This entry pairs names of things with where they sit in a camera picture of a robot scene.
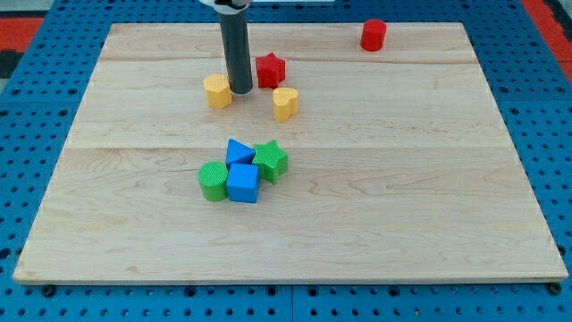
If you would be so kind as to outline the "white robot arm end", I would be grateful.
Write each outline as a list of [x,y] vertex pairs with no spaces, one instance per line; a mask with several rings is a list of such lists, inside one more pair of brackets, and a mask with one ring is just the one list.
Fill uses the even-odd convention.
[[236,14],[249,7],[251,0],[199,0],[221,14]]

